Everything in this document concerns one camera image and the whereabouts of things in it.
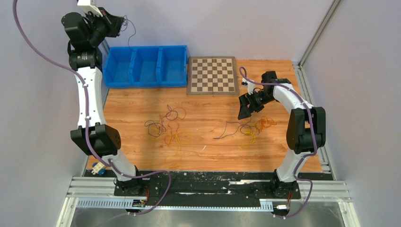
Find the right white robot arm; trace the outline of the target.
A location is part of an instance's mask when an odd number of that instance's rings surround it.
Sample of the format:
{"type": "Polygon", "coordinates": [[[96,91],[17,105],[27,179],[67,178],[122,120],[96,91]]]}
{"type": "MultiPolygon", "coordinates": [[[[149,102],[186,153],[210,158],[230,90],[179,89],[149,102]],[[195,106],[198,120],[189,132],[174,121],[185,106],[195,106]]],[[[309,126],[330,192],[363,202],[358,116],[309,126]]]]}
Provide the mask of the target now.
{"type": "Polygon", "coordinates": [[[305,161],[317,153],[326,141],[326,112],[303,99],[288,79],[279,79],[275,71],[262,74],[262,88],[247,77],[246,69],[239,68],[242,85],[247,92],[239,97],[238,119],[251,117],[260,112],[265,104],[279,102],[289,113],[286,132],[287,154],[281,165],[274,171],[268,191],[273,197],[282,198],[296,189],[298,173],[305,161]]]}

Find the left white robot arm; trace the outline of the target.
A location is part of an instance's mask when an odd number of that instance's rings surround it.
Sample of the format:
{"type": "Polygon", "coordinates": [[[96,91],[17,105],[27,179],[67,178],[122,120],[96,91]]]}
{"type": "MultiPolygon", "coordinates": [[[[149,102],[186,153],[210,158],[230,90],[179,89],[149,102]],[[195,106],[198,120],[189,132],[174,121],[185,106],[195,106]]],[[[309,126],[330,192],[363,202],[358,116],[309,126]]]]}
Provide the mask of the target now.
{"type": "Polygon", "coordinates": [[[119,36],[123,22],[123,17],[114,16],[104,8],[84,16],[71,12],[61,19],[70,39],[67,53],[79,97],[78,126],[70,132],[70,137],[86,155],[114,171],[118,188],[139,196],[145,184],[136,177],[136,166],[123,154],[119,132],[106,124],[101,98],[103,60],[99,45],[107,37],[119,36]]]}

